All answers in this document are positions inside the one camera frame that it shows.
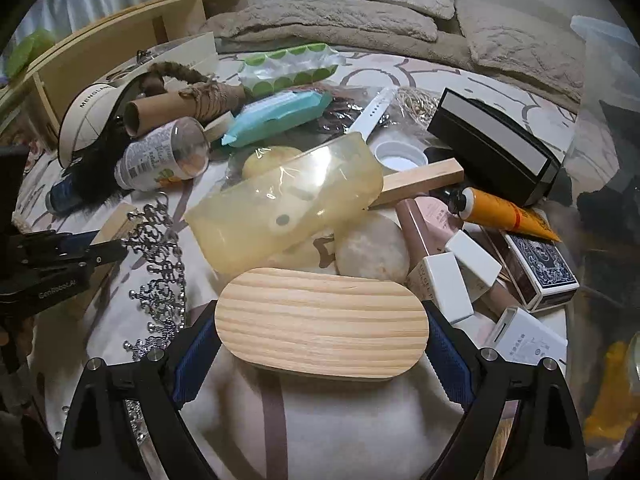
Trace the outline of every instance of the fluffy blanket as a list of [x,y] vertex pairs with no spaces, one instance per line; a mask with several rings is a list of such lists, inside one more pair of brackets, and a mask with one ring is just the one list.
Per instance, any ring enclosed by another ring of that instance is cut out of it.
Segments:
[[233,38],[286,25],[354,28],[421,41],[436,41],[438,37],[431,18],[405,7],[366,0],[268,0],[213,16],[206,27],[216,36]]
[[268,0],[238,12],[209,18],[200,29],[226,41],[226,52],[268,51],[322,42],[426,59],[485,74],[518,86],[572,112],[575,88],[554,84],[542,73],[474,62],[468,38],[436,30],[431,18],[404,7],[365,0]]

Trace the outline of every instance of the metal chain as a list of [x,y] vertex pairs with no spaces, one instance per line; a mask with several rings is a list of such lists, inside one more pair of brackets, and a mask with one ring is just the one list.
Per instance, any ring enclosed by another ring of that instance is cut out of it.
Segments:
[[[142,212],[128,214],[130,220],[138,220],[136,227],[123,243],[134,253],[142,253],[148,262],[146,270],[158,274],[140,290],[129,291],[132,300],[139,300],[139,308],[151,316],[154,322],[146,324],[146,329],[156,335],[135,344],[125,341],[124,349],[132,352],[134,361],[140,361],[152,348],[164,349],[184,328],[186,311],[186,280],[182,250],[178,245],[178,233],[174,230],[174,220],[169,215],[168,196],[160,192],[156,204],[146,204]],[[148,437],[145,419],[140,403],[127,400],[127,412],[131,429],[137,443],[142,444]]]

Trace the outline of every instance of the blue gripper pad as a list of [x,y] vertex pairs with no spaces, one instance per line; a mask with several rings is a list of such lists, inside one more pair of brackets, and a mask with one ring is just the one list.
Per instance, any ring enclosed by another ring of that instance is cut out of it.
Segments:
[[471,372],[460,354],[427,311],[429,318],[429,341],[425,353],[436,370],[440,384],[451,402],[456,402],[466,411],[475,396],[471,389]]
[[178,406],[196,398],[221,344],[210,316],[175,369],[173,398]]

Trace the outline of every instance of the plastic container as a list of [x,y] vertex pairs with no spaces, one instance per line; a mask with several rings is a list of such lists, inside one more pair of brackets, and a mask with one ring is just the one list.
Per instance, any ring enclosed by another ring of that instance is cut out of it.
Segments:
[[171,121],[132,142],[114,176],[122,189],[151,191],[201,174],[209,163],[209,141],[193,117]]
[[567,382],[593,452],[640,413],[625,360],[640,327],[640,48],[611,23],[574,16],[572,29],[586,40],[582,100],[569,179],[559,175],[544,209],[580,281],[566,309]]
[[366,209],[382,190],[382,167],[358,133],[302,153],[187,211],[211,267],[240,274]]

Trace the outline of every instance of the plastic bottle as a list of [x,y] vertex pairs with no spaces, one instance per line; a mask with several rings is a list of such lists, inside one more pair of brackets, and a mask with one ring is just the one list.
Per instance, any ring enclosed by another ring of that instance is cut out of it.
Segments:
[[116,164],[122,189],[150,191],[194,178],[207,167],[209,140],[193,117],[171,121],[132,142]]
[[82,207],[82,199],[74,189],[74,181],[71,175],[55,184],[45,195],[45,207],[55,216],[66,216]]

